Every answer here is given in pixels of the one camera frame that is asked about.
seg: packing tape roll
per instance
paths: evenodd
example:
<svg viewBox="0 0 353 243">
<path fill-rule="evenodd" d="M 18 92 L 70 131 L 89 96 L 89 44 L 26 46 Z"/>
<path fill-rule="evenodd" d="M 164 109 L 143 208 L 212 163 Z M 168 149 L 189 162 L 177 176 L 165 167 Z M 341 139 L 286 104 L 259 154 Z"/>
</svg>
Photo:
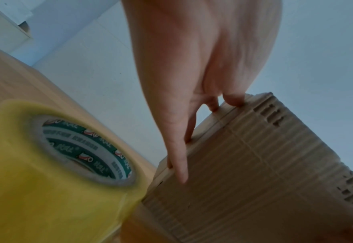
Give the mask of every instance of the packing tape roll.
<svg viewBox="0 0 353 243">
<path fill-rule="evenodd" d="M 0 104 L 0 243 L 98 243 L 120 228 L 147 185 L 100 135 L 40 104 Z"/>
</svg>

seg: logo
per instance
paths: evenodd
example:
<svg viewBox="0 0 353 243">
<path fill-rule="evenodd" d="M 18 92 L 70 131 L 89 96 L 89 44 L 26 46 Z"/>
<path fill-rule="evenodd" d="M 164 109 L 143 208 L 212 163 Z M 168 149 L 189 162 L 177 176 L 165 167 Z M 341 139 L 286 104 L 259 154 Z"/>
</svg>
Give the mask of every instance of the logo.
<svg viewBox="0 0 353 243">
<path fill-rule="evenodd" d="M 62 120 L 59 120 L 59 119 L 47 120 L 43 125 L 58 124 L 61 121 Z"/>
<path fill-rule="evenodd" d="M 77 156 L 79 159 L 81 160 L 85 160 L 89 163 L 91 163 L 92 161 L 94 161 L 94 158 L 92 158 L 91 156 L 89 156 L 88 154 L 85 153 L 81 153 L 80 155 Z"/>
<path fill-rule="evenodd" d="M 118 156 L 119 158 L 124 159 L 124 155 L 123 155 L 118 149 L 115 150 L 114 154 L 115 154 L 116 156 Z"/>
<path fill-rule="evenodd" d="M 82 133 L 84 133 L 85 135 L 88 135 L 88 136 L 92 136 L 93 138 L 99 137 L 98 134 L 96 134 L 96 133 L 94 133 L 93 131 L 88 130 L 88 129 L 84 130 Z"/>
</svg>

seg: cardboard box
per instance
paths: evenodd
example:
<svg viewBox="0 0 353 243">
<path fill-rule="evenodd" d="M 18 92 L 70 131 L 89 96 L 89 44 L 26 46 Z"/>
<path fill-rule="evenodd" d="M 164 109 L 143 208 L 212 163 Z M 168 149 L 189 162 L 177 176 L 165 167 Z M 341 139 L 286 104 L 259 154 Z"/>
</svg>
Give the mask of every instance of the cardboard box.
<svg viewBox="0 0 353 243">
<path fill-rule="evenodd" d="M 353 172 L 272 93 L 221 108 L 161 162 L 143 204 L 181 243 L 312 242 L 353 224 Z"/>
</svg>

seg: packing tape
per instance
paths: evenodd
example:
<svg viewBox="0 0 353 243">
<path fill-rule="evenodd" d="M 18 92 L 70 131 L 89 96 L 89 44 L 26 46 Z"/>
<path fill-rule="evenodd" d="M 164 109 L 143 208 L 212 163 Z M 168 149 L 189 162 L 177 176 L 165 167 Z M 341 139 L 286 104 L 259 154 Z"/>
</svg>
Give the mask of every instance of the packing tape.
<svg viewBox="0 0 353 243">
<path fill-rule="evenodd" d="M 98 243 L 146 193 L 140 168 L 82 121 L 0 104 L 0 242 Z"/>
</svg>

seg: tape label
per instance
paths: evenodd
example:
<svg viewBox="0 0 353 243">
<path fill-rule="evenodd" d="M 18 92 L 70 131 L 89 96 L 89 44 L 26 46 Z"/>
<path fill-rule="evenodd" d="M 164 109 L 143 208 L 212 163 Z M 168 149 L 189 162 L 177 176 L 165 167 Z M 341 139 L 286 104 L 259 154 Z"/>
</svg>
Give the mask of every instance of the tape label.
<svg viewBox="0 0 353 243">
<path fill-rule="evenodd" d="M 48 120 L 43 134 L 53 148 L 83 169 L 103 177 L 126 179 L 132 170 L 126 157 L 99 134 L 65 120 Z"/>
</svg>

